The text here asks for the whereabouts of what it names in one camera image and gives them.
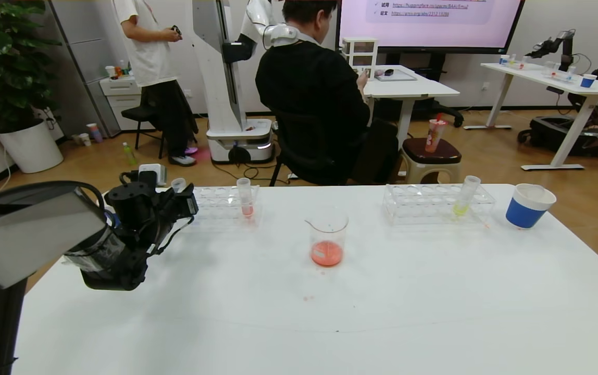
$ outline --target blue cup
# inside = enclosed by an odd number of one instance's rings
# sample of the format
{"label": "blue cup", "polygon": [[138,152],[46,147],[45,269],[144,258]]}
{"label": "blue cup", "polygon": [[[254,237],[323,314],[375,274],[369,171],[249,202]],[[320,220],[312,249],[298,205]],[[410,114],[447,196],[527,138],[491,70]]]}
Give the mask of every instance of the blue cup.
{"label": "blue cup", "polygon": [[530,229],[556,202],[556,195],[540,185],[520,183],[514,188],[505,218],[515,226]]}
{"label": "blue cup", "polygon": [[597,79],[597,76],[594,74],[584,74],[584,78],[582,78],[582,87],[589,88],[593,85],[593,82]]}

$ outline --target green bottle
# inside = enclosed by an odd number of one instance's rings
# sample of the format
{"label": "green bottle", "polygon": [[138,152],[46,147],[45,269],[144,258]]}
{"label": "green bottle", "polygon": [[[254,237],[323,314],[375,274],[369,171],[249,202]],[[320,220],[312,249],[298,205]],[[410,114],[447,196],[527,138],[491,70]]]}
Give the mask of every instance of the green bottle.
{"label": "green bottle", "polygon": [[128,142],[123,142],[123,152],[126,153],[128,163],[130,163],[131,166],[137,165],[137,159],[134,158],[134,154],[132,153],[132,149],[128,145]]}

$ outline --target white flower pot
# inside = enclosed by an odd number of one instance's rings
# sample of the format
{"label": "white flower pot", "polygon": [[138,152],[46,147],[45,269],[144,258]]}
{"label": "white flower pot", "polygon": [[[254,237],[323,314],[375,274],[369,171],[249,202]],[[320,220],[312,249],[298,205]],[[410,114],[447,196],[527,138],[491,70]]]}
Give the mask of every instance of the white flower pot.
{"label": "white flower pot", "polygon": [[0,134],[0,141],[23,173],[44,171],[63,161],[44,121],[32,128]]}

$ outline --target sneaker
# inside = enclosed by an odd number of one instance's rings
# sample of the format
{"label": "sneaker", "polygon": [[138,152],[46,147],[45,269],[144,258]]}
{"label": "sneaker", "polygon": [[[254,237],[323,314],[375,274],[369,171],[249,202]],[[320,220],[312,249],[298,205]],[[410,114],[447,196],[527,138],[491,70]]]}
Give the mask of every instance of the sneaker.
{"label": "sneaker", "polygon": [[170,164],[176,164],[177,166],[189,167],[193,166],[197,160],[190,156],[170,156]]}

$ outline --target desk leg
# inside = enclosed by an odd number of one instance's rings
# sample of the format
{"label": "desk leg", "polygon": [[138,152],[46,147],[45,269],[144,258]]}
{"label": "desk leg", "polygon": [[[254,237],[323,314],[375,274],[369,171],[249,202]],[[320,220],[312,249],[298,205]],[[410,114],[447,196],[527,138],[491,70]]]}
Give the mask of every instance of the desk leg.
{"label": "desk leg", "polygon": [[499,97],[496,99],[496,104],[491,108],[491,114],[489,115],[489,119],[487,119],[487,125],[468,125],[464,126],[465,130],[472,130],[472,129],[511,129],[512,127],[509,125],[494,125],[496,122],[499,113],[501,113],[501,107],[503,102],[505,102],[505,97],[509,90],[509,84],[512,83],[512,78],[514,76],[512,74],[506,74],[505,78],[503,78],[503,83],[501,85],[501,92],[499,93]]}
{"label": "desk leg", "polygon": [[408,138],[408,128],[410,127],[410,118],[413,116],[413,107],[415,106],[415,99],[405,98],[401,105],[401,119],[398,121],[398,149],[401,149],[403,142]]}
{"label": "desk leg", "polygon": [[582,130],[584,130],[584,126],[587,125],[587,121],[589,121],[589,117],[597,105],[597,102],[597,96],[587,96],[584,105],[582,105],[582,109],[579,111],[579,114],[577,114],[575,121],[572,123],[570,130],[568,130],[568,134],[558,148],[558,152],[556,152],[556,156],[554,156],[551,164],[548,166],[521,166],[521,169],[524,171],[535,171],[539,169],[584,169],[580,164],[563,164],[563,162],[566,157],[568,157],[568,154],[570,154],[570,150],[572,150],[577,138]]}
{"label": "desk leg", "polygon": [[372,96],[368,97],[368,110],[370,114],[368,115],[368,126],[371,127],[371,122],[373,121],[373,107],[376,105],[376,100]]}

